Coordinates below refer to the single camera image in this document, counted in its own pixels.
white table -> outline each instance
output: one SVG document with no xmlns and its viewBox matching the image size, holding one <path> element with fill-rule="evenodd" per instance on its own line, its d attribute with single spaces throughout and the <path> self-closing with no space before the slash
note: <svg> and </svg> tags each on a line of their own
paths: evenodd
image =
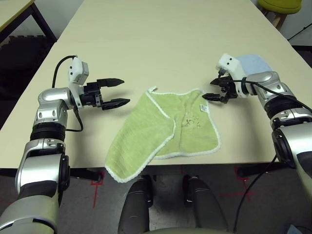
<svg viewBox="0 0 312 234">
<path fill-rule="evenodd" d="M 102 167 L 109 146 L 139 97 L 156 85 L 159 92 L 193 88 L 220 92 L 209 82 L 223 53 L 259 54 L 296 95 L 312 106 L 312 69 L 247 0 L 85 0 L 54 44 L 0 132 L 0 168 L 19 165 L 38 107 L 37 96 L 51 87 L 54 68 L 66 55 L 89 64 L 88 81 L 120 78 L 121 86 L 102 88 L 104 100 L 130 98 L 118 109 L 86 107 L 82 133 L 66 132 L 72 167 Z M 67 85 L 65 62 L 56 87 Z M 274 156 L 271 127 L 257 97 L 211 103 L 221 135 L 219 151 L 206 156 L 152 160 L 150 165 L 268 162 Z M 78 128 L 73 113 L 68 128 Z"/>
</svg>

green towel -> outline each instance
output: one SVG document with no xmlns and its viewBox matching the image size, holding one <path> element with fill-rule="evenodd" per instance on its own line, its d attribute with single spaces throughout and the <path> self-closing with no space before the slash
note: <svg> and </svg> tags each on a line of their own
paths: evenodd
<svg viewBox="0 0 312 234">
<path fill-rule="evenodd" d="M 162 94 L 155 89 L 142 95 L 108 151 L 105 168 L 118 182 L 136 177 L 153 158 L 206 155 L 220 148 L 201 90 Z"/>
</svg>

table leg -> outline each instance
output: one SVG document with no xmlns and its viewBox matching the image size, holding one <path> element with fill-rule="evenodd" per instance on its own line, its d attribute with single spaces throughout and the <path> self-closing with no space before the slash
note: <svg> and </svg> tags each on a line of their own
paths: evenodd
<svg viewBox="0 0 312 234">
<path fill-rule="evenodd" d="M 48 26 L 47 22 L 44 20 L 37 6 L 33 3 L 30 5 L 30 7 L 33 10 L 31 15 L 34 17 L 36 23 L 39 25 L 40 29 L 43 31 L 47 39 L 52 43 L 57 42 L 57 38 Z"/>
<path fill-rule="evenodd" d="M 25 19 L 27 19 L 32 14 L 32 9 L 28 7 L 22 13 L 20 13 L 8 26 L 6 26 L 0 32 L 0 42 L 4 41 Z"/>
</svg>

towel tag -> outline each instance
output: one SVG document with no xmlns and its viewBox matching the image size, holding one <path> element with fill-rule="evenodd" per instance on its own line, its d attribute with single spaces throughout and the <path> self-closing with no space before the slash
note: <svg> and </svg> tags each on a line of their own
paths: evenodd
<svg viewBox="0 0 312 234">
<path fill-rule="evenodd" d="M 201 110 L 202 112 L 208 113 L 208 107 L 205 106 L 205 105 L 203 105 L 203 104 L 200 105 L 200 110 Z"/>
</svg>

yellow chair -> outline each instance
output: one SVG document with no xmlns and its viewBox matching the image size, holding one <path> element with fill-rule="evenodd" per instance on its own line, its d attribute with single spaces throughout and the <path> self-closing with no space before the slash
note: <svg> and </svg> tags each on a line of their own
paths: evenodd
<svg viewBox="0 0 312 234">
<path fill-rule="evenodd" d="M 280 30 L 287 15 L 295 14 L 301 9 L 301 0 L 258 0 L 262 13 L 266 16 L 269 12 L 275 13 L 272 22 Z"/>
</svg>

